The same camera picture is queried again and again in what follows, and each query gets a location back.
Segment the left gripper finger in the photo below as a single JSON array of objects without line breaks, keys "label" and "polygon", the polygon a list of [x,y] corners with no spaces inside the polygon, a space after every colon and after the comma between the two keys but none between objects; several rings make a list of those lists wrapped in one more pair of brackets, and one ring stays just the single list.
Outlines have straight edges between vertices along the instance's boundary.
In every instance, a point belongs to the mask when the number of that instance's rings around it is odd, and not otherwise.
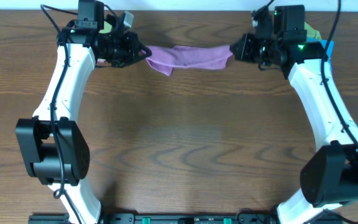
[{"label": "left gripper finger", "polygon": [[139,57],[141,59],[146,59],[152,55],[152,51],[146,47],[142,42],[139,42]]},{"label": "left gripper finger", "polygon": [[121,60],[114,59],[111,60],[111,66],[114,68],[124,68],[133,65],[137,62],[140,62],[142,59],[143,59],[142,57],[131,57],[131,58],[124,58]]}]

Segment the purple microfibre cloth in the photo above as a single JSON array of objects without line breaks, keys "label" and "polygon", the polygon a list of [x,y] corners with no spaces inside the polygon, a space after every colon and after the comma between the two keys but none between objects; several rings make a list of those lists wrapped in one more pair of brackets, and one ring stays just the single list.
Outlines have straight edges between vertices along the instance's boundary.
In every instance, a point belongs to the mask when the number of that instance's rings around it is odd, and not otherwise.
[{"label": "purple microfibre cloth", "polygon": [[201,48],[189,46],[174,46],[173,48],[148,46],[152,55],[146,58],[149,66],[170,76],[174,69],[202,69],[222,70],[233,53],[228,45],[219,47]]}]

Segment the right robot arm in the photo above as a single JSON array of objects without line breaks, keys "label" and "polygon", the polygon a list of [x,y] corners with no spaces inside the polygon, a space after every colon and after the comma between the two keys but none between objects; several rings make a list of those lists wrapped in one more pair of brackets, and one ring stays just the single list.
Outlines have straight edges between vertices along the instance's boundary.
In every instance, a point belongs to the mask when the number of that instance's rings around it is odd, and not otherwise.
[{"label": "right robot arm", "polygon": [[330,44],[261,39],[245,34],[232,44],[236,60],[277,65],[296,91],[310,122],[316,152],[300,173],[300,189],[276,205],[265,223],[312,223],[325,217],[344,222],[336,209],[358,201],[358,126],[333,80]]}]

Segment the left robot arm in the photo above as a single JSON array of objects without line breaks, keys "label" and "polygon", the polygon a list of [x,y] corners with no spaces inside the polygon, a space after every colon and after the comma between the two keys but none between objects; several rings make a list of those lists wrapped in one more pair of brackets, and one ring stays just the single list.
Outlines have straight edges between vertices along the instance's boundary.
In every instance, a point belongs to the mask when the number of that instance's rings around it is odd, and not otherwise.
[{"label": "left robot arm", "polygon": [[67,223],[99,223],[102,204],[87,178],[90,149],[78,127],[87,81],[98,59],[124,68],[151,56],[130,22],[75,21],[57,36],[57,62],[48,89],[31,118],[16,124],[16,137],[30,177],[53,190]]}]

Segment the crumpled olive green cloth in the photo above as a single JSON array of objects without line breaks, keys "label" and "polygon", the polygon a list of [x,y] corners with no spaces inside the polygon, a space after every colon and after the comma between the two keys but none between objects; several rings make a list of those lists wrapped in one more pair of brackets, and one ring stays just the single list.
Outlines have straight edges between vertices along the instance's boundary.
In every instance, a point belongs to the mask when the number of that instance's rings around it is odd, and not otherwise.
[{"label": "crumpled olive green cloth", "polygon": [[312,28],[309,24],[306,22],[304,23],[305,30],[306,30],[306,36],[307,38],[321,40],[321,34],[318,30]]}]

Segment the blue cloth with label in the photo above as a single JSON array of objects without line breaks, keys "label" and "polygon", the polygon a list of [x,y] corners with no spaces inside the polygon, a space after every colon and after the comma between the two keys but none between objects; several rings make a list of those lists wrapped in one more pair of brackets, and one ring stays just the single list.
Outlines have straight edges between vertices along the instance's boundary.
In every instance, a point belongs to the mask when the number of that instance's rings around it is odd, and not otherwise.
[{"label": "blue cloth with label", "polygon": [[323,47],[328,46],[326,55],[328,56],[328,63],[331,66],[331,56],[334,49],[334,41],[328,42],[327,40],[319,40]]}]

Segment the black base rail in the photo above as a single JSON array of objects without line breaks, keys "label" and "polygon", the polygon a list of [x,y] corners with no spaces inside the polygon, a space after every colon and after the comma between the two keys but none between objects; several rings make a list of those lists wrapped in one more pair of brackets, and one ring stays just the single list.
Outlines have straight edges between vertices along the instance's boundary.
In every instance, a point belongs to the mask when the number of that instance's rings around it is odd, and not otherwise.
[{"label": "black base rail", "polygon": [[[31,215],[28,224],[70,223],[68,215]],[[102,224],[263,224],[279,223],[272,215],[263,213],[240,213],[238,215],[134,215],[132,213],[112,213],[101,217]],[[312,224],[344,223],[332,215],[323,215],[310,222]]]}]

